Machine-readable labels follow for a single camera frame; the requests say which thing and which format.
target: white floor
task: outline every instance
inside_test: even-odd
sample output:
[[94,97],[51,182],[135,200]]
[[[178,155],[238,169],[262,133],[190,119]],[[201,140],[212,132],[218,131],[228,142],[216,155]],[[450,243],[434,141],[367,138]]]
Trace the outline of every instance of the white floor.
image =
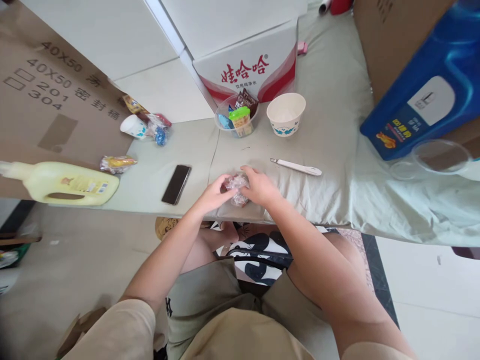
[[[43,239],[31,245],[16,284],[0,297],[2,359],[54,359],[74,317],[115,304],[159,244],[154,215],[43,204],[30,215]],[[161,311],[159,332],[166,322]]]
[[480,260],[376,238],[400,329],[423,360],[480,359]]

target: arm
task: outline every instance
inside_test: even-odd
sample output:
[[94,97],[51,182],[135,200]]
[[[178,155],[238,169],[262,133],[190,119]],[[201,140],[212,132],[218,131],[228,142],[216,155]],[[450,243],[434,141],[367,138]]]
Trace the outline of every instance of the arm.
[[145,260],[130,281],[119,302],[140,299],[155,314],[165,302],[165,297],[178,278],[187,259],[205,214],[219,208],[232,198],[237,189],[220,193],[222,182],[230,175],[222,175],[210,184],[196,203],[186,212],[160,245]]
[[415,358],[400,330],[348,260],[285,200],[270,179],[248,166],[250,189],[240,191],[266,208],[282,233],[311,300],[325,312],[340,357],[355,343],[390,346]]

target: shorts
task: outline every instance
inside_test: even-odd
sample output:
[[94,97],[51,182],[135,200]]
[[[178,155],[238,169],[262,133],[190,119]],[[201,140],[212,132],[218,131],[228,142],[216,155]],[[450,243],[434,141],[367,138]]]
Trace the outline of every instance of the shorts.
[[229,308],[257,311],[286,328],[316,359],[338,359],[323,311],[292,283],[286,270],[257,298],[242,293],[232,257],[181,274],[166,298],[169,360],[180,359],[195,335]]

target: blue plastic jug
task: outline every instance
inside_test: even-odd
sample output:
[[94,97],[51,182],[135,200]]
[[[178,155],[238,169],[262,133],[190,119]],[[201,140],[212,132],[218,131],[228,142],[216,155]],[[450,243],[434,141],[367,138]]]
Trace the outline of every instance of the blue plastic jug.
[[480,115],[480,0],[459,0],[360,127],[384,160]]

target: hand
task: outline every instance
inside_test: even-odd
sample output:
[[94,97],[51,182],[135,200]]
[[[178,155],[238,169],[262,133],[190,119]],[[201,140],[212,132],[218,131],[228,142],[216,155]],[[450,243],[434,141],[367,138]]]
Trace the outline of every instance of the hand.
[[240,169],[246,173],[250,182],[250,188],[242,187],[240,189],[242,195],[264,208],[277,199],[283,199],[279,189],[267,175],[247,165],[240,167]]
[[208,185],[203,194],[193,204],[192,209],[199,211],[202,215],[218,209],[224,202],[234,197],[238,193],[238,189],[231,189],[227,192],[220,193],[220,187],[225,179],[231,175],[220,175],[214,182]]

